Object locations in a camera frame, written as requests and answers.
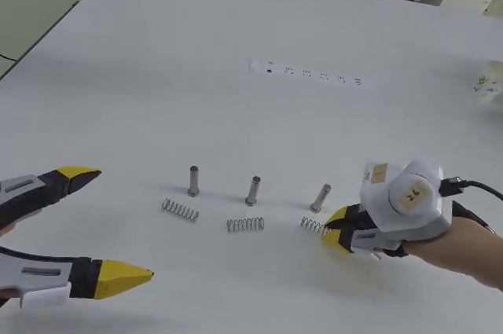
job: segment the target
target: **white power strip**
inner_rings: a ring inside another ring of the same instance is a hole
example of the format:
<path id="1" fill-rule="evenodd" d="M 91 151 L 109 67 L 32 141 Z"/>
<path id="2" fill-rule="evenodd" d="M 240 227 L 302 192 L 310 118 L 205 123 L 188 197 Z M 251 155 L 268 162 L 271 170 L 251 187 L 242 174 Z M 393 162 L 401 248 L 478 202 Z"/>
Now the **white power strip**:
<path id="1" fill-rule="evenodd" d="M 369 87 L 369 80 L 359 77 L 343 75 L 336 72 L 326 72 L 309 68 L 292 67 L 286 63 L 275 61 L 261 61 L 252 59 L 250 71 L 258 75 L 275 75 L 290 79 L 303 79 L 314 83 L 323 83 L 331 86 L 352 86 L 357 88 Z"/>

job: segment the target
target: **white table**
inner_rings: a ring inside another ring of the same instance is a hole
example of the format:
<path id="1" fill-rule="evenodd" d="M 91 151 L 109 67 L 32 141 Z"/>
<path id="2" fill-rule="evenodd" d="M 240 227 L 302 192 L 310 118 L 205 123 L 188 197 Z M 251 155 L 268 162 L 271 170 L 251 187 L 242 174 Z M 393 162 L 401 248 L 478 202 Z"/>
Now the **white table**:
<path id="1" fill-rule="evenodd" d="M 346 89 L 254 75 L 253 57 L 373 79 Z M 497 332 L 501 293 L 419 259 L 334 254 L 299 228 L 357 202 L 367 160 L 423 156 L 501 188 L 501 117 L 476 104 L 503 22 L 397 0 L 84 0 L 2 81 L 2 178 L 65 164 L 104 174 L 2 246 L 152 268 L 101 302 L 0 312 L 2 334 Z M 189 198 L 189 167 L 201 194 Z M 259 203 L 244 206 L 253 175 Z M 160 211 L 170 197 L 194 225 Z M 460 202 L 496 229 L 503 210 Z M 262 216 L 260 233 L 226 220 Z"/>

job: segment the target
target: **human hand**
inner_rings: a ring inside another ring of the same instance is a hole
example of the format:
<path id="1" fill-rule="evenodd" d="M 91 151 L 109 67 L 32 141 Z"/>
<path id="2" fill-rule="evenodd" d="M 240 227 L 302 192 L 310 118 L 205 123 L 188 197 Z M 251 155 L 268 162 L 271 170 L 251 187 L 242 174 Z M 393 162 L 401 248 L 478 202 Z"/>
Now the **human hand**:
<path id="1" fill-rule="evenodd" d="M 503 239 L 478 222 L 453 217 L 443 235 L 402 246 L 408 254 L 434 266 L 469 275 L 503 291 Z"/>

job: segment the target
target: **metal pin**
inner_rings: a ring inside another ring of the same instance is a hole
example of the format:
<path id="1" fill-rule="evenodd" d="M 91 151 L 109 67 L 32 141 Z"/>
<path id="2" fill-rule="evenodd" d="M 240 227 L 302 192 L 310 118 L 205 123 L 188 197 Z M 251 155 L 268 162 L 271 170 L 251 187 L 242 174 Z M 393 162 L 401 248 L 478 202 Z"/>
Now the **metal pin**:
<path id="1" fill-rule="evenodd" d="M 244 200 L 247 206 L 253 207 L 257 203 L 257 193 L 259 192 L 260 177 L 255 176 L 251 180 L 250 192 Z"/>
<path id="2" fill-rule="evenodd" d="M 318 198 L 312 203 L 309 208 L 317 214 L 319 211 L 321 211 L 321 206 L 323 205 L 323 202 L 325 202 L 326 197 L 330 193 L 330 190 L 332 190 L 331 185 L 324 185 L 323 188 L 321 189 L 320 193 L 318 194 Z"/>
<path id="3" fill-rule="evenodd" d="M 199 194 L 199 167 L 190 168 L 190 186 L 187 190 L 187 194 L 194 198 Z"/>

